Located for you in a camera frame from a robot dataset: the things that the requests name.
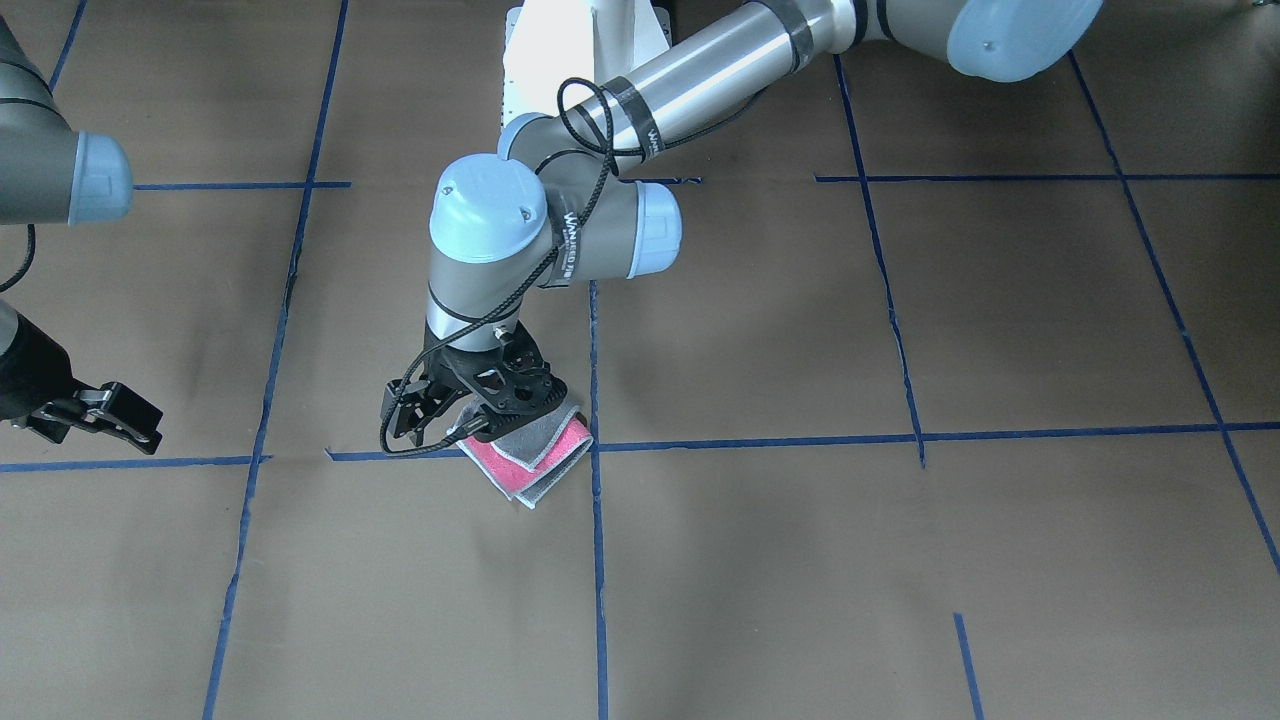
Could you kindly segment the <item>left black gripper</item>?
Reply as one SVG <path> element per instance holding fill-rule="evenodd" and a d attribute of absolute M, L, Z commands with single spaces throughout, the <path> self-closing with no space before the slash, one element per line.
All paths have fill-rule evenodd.
<path fill-rule="evenodd" d="M 381 401 L 381 447 L 410 436 L 424 447 L 425 428 L 474 393 L 479 407 L 465 421 L 470 437 L 493 442 L 549 415 L 564 401 L 567 384 L 550 372 L 522 323 L 485 351 L 436 350 L 416 380 L 392 379 Z"/>

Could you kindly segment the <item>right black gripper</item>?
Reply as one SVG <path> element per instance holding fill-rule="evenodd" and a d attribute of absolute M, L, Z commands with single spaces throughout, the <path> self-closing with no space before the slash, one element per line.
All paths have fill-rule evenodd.
<path fill-rule="evenodd" d="M 122 439 L 147 456 L 157 452 L 160 407 L 116 380 L 81 387 L 67 351 L 9 305 L 1 306 L 1 419 L 12 427 L 60 445 L 77 425 Z M 70 396 L 76 418 L 46 405 Z"/>

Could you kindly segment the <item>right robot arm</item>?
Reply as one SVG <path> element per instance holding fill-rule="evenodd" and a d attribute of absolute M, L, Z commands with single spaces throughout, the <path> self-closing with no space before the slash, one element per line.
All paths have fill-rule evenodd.
<path fill-rule="evenodd" d="M 9 290 L 35 260 L 35 227 L 122 219 L 133 176 L 110 136 L 73 129 L 52 90 L 6 22 L 1 23 L 1 222 L 27 229 L 27 256 L 3 282 Z M 73 429 L 127 442 L 145 455 L 163 441 L 163 411 L 128 386 L 74 378 L 68 352 L 9 302 L 1 305 L 1 418 L 52 445 Z"/>

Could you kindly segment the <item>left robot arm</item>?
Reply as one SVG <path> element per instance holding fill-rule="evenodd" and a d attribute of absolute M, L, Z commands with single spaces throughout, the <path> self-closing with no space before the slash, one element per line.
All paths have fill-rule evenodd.
<path fill-rule="evenodd" d="M 381 445 L 406 456 L 492 442 L 559 409 L 564 382 L 518 319 L 534 287 L 663 272 L 684 222 L 663 186 L 622 174 L 740 118 L 820 55 L 883 38 L 993 82 L 1069 53 L 1098 1 L 746 1 L 605 82 L 566 77 L 552 113 L 451 163 L 431 214 L 424 347 L 387 383 Z"/>

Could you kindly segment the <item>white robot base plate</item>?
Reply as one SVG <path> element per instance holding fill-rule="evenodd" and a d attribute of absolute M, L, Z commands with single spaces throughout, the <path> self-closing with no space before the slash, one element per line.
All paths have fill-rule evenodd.
<path fill-rule="evenodd" d="M 618 77 L 632 86 L 643 72 L 676 58 L 663 12 L 649 1 L 525 1 L 508 10 L 502 58 L 503 94 L 498 154 L 509 158 L 516 135 L 531 120 L 558 117 Z"/>

